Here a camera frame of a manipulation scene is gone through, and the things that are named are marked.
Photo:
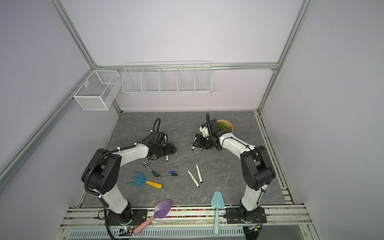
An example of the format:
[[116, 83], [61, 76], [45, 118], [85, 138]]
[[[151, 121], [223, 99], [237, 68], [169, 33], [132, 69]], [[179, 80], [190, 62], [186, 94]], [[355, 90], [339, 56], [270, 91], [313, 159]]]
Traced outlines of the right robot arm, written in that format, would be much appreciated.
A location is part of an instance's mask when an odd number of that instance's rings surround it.
[[266, 188], [276, 177], [268, 151], [264, 146], [250, 145], [235, 137], [229, 130], [223, 130], [218, 121], [206, 114], [206, 123], [199, 128], [193, 147], [202, 150], [224, 149], [240, 159], [242, 174], [247, 184], [245, 193], [237, 208], [227, 208], [225, 218], [229, 224], [262, 225], [267, 222], [265, 209], [260, 201]]

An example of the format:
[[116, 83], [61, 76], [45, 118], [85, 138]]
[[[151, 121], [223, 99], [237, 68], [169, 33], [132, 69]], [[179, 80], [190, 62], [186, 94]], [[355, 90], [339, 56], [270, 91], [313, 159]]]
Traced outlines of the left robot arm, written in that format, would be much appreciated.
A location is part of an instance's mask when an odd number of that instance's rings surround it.
[[98, 149], [82, 174], [85, 192], [98, 198], [107, 217], [112, 217], [117, 225], [128, 225], [134, 218], [131, 204], [117, 185], [120, 168], [139, 159], [157, 160], [177, 152], [165, 133], [153, 131], [152, 134], [154, 138], [149, 136], [131, 146]]

